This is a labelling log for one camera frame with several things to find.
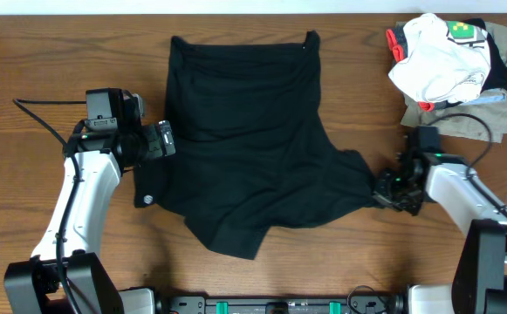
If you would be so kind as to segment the black t-shirt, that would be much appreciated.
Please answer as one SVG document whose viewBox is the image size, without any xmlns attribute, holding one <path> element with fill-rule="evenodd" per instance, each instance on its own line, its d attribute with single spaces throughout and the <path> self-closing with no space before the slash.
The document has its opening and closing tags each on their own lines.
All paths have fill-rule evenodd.
<svg viewBox="0 0 507 314">
<path fill-rule="evenodd" d="M 375 179 L 321 119 L 320 38 L 209 45 L 173 37 L 164 117 L 175 152 L 134 170 L 134 205 L 181 215 L 207 249 L 253 259 L 269 229 L 375 205 Z"/>
</svg>

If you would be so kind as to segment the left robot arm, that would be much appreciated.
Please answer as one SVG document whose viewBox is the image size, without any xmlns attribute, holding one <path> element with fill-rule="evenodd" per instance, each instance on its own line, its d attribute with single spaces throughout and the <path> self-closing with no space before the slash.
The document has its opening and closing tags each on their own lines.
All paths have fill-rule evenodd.
<svg viewBox="0 0 507 314">
<path fill-rule="evenodd" d="M 106 214 L 123 174 L 175 152 L 168 121 L 141 122 L 142 97 L 120 88 L 86 91 L 87 116 L 60 141 L 65 176 L 50 223 L 3 285 L 15 313 L 156 313 L 150 288 L 118 290 L 99 259 Z"/>
</svg>

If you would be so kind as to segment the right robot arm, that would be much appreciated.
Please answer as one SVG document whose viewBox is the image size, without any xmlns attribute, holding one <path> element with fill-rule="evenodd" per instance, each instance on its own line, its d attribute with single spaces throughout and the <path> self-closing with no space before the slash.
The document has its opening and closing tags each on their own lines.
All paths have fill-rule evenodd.
<svg viewBox="0 0 507 314">
<path fill-rule="evenodd" d="M 408 288 L 397 313 L 507 313 L 507 205 L 463 157 L 441 148 L 434 126 L 406 137 L 400 168 L 384 169 L 373 196 L 386 208 L 418 215 L 436 203 L 465 236 L 452 283 Z"/>
</svg>

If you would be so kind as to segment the light blue garment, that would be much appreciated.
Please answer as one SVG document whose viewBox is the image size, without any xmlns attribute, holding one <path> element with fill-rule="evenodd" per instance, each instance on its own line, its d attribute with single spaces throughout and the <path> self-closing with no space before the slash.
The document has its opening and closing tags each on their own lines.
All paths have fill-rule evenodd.
<svg viewBox="0 0 507 314">
<path fill-rule="evenodd" d="M 504 89 L 489 89 L 480 94 L 477 99 L 462 103 L 463 106 L 489 105 L 507 102 L 507 91 Z"/>
</svg>

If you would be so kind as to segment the white printed t-shirt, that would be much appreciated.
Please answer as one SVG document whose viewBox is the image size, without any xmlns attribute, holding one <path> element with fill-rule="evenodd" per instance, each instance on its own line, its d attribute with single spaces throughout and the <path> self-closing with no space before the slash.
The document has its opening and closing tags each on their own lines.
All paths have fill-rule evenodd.
<svg viewBox="0 0 507 314">
<path fill-rule="evenodd" d="M 426 13 L 397 26 L 408 57 L 394 60 L 388 77 L 423 110 L 458 106 L 489 89 L 507 91 L 507 65 L 481 18 L 452 21 Z"/>
</svg>

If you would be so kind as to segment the red and grey garment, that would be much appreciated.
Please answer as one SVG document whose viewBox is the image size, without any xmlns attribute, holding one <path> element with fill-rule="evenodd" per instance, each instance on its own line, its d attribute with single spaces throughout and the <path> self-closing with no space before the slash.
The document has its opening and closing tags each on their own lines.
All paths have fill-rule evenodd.
<svg viewBox="0 0 507 314">
<path fill-rule="evenodd" d="M 387 29 L 386 39 L 388 49 L 392 52 L 396 62 L 408 57 L 408 41 L 402 27 Z"/>
</svg>

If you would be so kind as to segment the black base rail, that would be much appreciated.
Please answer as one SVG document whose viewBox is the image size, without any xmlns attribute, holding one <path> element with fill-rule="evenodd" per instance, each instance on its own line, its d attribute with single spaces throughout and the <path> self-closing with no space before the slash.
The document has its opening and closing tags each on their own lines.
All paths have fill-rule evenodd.
<svg viewBox="0 0 507 314">
<path fill-rule="evenodd" d="M 161 297 L 150 288 L 120 292 L 125 313 L 150 314 L 405 314 L 404 294 L 377 292 L 366 286 L 345 297 Z"/>
</svg>

